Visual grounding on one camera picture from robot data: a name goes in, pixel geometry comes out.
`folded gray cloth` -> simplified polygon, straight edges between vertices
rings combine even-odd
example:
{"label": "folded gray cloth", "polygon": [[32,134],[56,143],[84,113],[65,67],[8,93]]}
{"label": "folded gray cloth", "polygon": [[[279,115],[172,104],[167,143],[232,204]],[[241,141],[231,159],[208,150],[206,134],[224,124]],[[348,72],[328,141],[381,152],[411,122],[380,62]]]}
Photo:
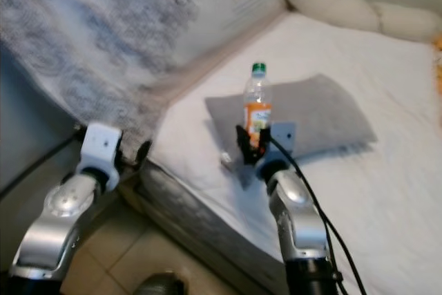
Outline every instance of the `folded gray cloth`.
{"label": "folded gray cloth", "polygon": [[[376,141],[353,97],[324,75],[274,85],[272,104],[272,121],[295,122],[294,157]],[[233,163],[241,160],[235,125],[244,122],[242,96],[210,97],[206,105],[225,152]]]}

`white pillow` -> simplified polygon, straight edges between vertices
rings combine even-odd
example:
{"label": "white pillow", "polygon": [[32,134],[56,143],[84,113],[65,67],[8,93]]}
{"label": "white pillow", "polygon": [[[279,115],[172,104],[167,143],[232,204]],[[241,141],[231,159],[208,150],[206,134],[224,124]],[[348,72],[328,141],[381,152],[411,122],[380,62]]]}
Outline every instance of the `white pillow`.
{"label": "white pillow", "polygon": [[381,20],[381,32],[410,41],[433,41],[442,32],[442,18],[429,10],[390,3],[373,3]]}
{"label": "white pillow", "polygon": [[365,0],[288,0],[307,16],[335,26],[379,31],[379,20]]}

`black cable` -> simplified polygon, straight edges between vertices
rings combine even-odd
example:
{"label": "black cable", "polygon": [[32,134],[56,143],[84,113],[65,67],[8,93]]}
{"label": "black cable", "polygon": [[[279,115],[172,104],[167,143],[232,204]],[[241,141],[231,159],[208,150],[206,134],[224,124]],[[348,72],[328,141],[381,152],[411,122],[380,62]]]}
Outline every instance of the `black cable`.
{"label": "black cable", "polygon": [[68,146],[72,141],[74,141],[78,135],[79,135],[79,133],[75,132],[69,138],[67,138],[63,142],[58,143],[51,150],[49,150],[47,153],[42,155],[39,159],[35,160],[25,170],[23,170],[0,193],[0,201],[2,201],[17,185],[19,185],[24,179],[26,179],[33,171],[38,169],[44,162],[49,160],[52,156],[56,155],[58,152],[60,152],[62,149],[64,149],[66,146]]}
{"label": "black cable", "polygon": [[[290,163],[293,165],[293,167],[296,170],[296,173],[298,174],[298,176],[300,177],[300,179],[304,182],[310,196],[311,199],[313,200],[313,203],[316,206],[316,209],[318,210],[319,216],[323,219],[325,225],[326,225],[326,232],[327,232],[327,242],[329,243],[329,250],[330,250],[330,259],[331,259],[331,263],[332,265],[334,265],[334,268],[336,269],[336,259],[334,258],[334,252],[333,252],[333,247],[332,247],[332,241],[327,229],[327,225],[330,227],[331,231],[333,232],[333,234],[335,235],[335,237],[338,239],[339,244],[341,245],[341,247],[344,250],[345,256],[347,257],[347,260],[350,264],[350,267],[352,269],[353,275],[356,279],[356,282],[358,283],[358,287],[359,290],[361,291],[362,295],[367,295],[367,292],[365,291],[363,282],[361,280],[361,277],[359,276],[359,272],[358,269],[356,268],[356,265],[354,264],[352,255],[350,254],[350,251],[347,248],[347,245],[344,243],[344,240],[342,239],[342,237],[340,236],[340,234],[338,233],[338,230],[335,228],[335,226],[332,224],[332,222],[330,221],[330,219],[327,217],[327,215],[325,214],[325,212],[323,211],[323,209],[320,207],[319,201],[315,195],[315,193],[313,192],[313,189],[310,186],[310,183],[307,181],[306,177],[304,176],[304,173],[302,173],[300,167],[298,166],[298,163],[292,158],[292,156],[290,155],[290,153],[287,152],[287,150],[284,149],[284,147],[279,144],[278,141],[276,141],[273,137],[270,137],[270,142],[273,143],[279,150],[280,152],[288,159],[288,161],[290,161]],[[341,290],[342,293],[346,294],[347,291],[345,291],[345,288],[342,284],[342,282],[338,282],[338,286]]]}

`dark object on floor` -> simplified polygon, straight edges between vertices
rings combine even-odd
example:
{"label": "dark object on floor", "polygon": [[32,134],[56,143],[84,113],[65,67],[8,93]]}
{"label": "dark object on floor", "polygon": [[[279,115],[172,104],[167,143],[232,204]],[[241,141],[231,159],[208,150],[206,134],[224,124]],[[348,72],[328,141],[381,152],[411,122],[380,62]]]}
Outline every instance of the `dark object on floor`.
{"label": "dark object on floor", "polygon": [[186,295],[186,285],[174,273],[154,274],[147,278],[134,295]]}

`floor tile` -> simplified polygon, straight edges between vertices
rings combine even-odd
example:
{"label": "floor tile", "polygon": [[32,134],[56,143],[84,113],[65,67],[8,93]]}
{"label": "floor tile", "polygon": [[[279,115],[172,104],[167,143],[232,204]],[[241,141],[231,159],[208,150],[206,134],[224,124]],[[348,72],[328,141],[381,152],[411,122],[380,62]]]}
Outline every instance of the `floor tile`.
{"label": "floor tile", "polygon": [[90,295],[105,276],[103,267],[84,248],[75,254],[61,286],[64,295]]}
{"label": "floor tile", "polygon": [[146,218],[130,207],[116,204],[109,219],[84,243],[84,247],[105,268],[111,268],[141,236]]}
{"label": "floor tile", "polygon": [[127,292],[133,292],[151,274],[171,270],[189,284],[189,295],[237,294],[155,226],[143,233],[109,273]]}
{"label": "floor tile", "polygon": [[128,293],[113,278],[106,274],[98,287],[90,295],[128,295]]}

